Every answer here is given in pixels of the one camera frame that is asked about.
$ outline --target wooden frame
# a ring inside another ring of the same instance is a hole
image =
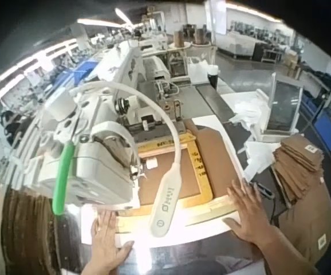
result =
[[[207,203],[213,199],[212,190],[210,187],[209,179],[202,161],[202,157],[199,153],[198,147],[196,145],[196,137],[190,133],[185,133],[180,135],[180,142],[182,149],[187,149],[188,156],[190,157],[192,166],[194,168],[194,173],[196,176],[196,181],[200,190],[200,194],[179,199],[177,202],[177,207],[181,209],[186,209],[198,205]],[[156,140],[154,142],[144,143],[138,146],[139,156],[141,158],[148,158],[151,156],[156,156],[160,154],[165,154],[174,151],[174,142],[171,138],[165,138]],[[144,216],[150,215],[153,205],[144,205],[138,209],[130,209],[119,212],[121,217],[134,217],[134,216]]]

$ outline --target gray floor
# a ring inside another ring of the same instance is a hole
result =
[[[271,74],[286,74],[282,65],[260,63],[250,60],[235,60],[222,53],[217,53],[215,63],[219,66],[220,78],[236,92],[263,90],[267,95],[271,89]]]

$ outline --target workstation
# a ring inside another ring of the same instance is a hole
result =
[[[0,90],[0,117],[19,110],[20,120],[30,119],[10,144],[0,123],[0,274],[34,272],[34,261],[44,263],[44,274],[80,273],[103,210],[118,214],[117,247],[143,243],[124,273],[165,269],[177,253],[187,251],[189,260],[211,248],[212,257],[263,263],[223,222],[239,221],[227,188],[243,179],[257,183],[271,223],[316,264],[331,243],[330,168],[327,143],[306,131],[314,123],[302,111],[310,105],[303,78],[274,71],[267,91],[236,92],[217,65],[213,27],[209,38],[198,25],[169,35],[156,6],[141,10],[136,24],[114,13],[125,23],[78,19],[75,38],[56,48],[65,48],[63,56],[47,58],[48,51],[33,55],[37,64],[20,61],[18,72],[37,67],[23,73],[32,91],[14,89],[23,80]],[[106,31],[85,38],[88,26]],[[37,94],[29,111],[24,91]],[[331,109],[331,93],[322,106]],[[28,265],[19,251],[37,259]]]

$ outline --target stack of cardboard pieces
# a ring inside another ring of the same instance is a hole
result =
[[[324,155],[300,134],[281,141],[281,147],[274,152],[274,156],[276,162],[273,170],[290,203],[302,199],[312,187],[320,183]]]

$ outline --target label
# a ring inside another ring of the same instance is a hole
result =
[[[309,151],[309,152],[311,152],[311,153],[315,153],[315,152],[318,151],[318,148],[315,147],[315,146],[312,146],[312,145],[307,145],[307,146],[305,147],[305,150],[307,150],[307,151]]]
[[[318,250],[321,250],[326,245],[326,234],[323,234],[321,238],[318,239]]]

